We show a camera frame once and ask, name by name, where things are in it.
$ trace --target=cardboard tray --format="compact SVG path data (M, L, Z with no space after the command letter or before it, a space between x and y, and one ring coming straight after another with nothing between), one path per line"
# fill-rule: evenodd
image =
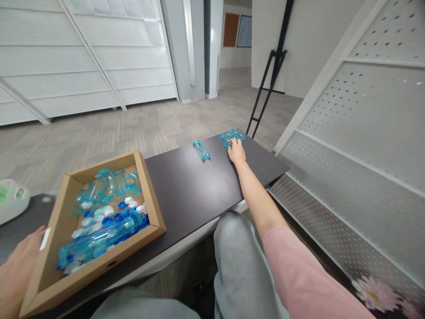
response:
M92 260L84 267L68 276L56 269L58 250L71 239L82 216L73 216L74 199L78 191L101 169L109 168L119 171L125 168L126 174L136 170L139 174L142 193L133 196L140 205L145 202L149 214L150 226L138 232L129 239ZM40 254L35 264L34 273L29 283L19 317L28 317L51 309L79 291L81 288L112 269L124 259L147 245L149 242L166 232L165 224L159 210L158 201L149 178L145 160L139 151L129 152L103 162L87 166L77 171L66 173L50 217L46 235L40 247Z

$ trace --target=knee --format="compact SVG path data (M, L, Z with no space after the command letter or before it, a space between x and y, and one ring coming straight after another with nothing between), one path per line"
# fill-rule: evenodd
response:
M250 231L250 222L236 212L227 212L221 216L214 236L220 237L243 237Z

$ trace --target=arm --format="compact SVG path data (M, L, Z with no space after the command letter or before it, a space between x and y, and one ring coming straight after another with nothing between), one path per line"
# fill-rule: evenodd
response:
M372 314L323 269L289 229L279 209L249 168L242 142L232 140L228 152L263 241L276 292L291 319L372 319Z
M249 168L241 140L232 140L228 148L230 160L238 172L240 187L254 218L258 233L263 239L266 232L275 226L288 226L279 209L260 181Z
M39 255L45 226L41 226L21 241L0 266L0 309L1 319L16 319L32 272Z

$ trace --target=pink flower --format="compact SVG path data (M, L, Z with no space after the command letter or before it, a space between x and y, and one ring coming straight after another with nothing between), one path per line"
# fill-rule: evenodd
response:
M407 301L402 302L403 314L409 319L423 319L418 308Z
M362 279L352 281L352 284L357 290L357 296L364 301L368 309L393 311L402 303L401 297L381 279L362 276Z

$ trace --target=white paper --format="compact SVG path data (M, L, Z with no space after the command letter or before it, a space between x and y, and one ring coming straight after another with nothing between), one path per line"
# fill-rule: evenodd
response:
M78 13L93 13L88 0L71 0L72 6Z
M50 229L51 227L47 228L44 233L43 241L41 242L41 246L40 246L40 251L42 251L44 247L46 246L47 240L49 239Z
M112 14L107 0L90 0L90 4L92 5L94 13L106 15Z
M156 19L155 5L153 0L140 0L142 2L143 16Z
M123 0L108 0L112 14L115 16L126 16L127 10L125 9Z
M132 17L141 18L143 16L142 6L138 0L124 0L127 14Z
M156 21L145 21L147 34L149 40L153 45L164 45L164 41L161 36L161 23Z
M237 47L252 47L252 17L240 16Z

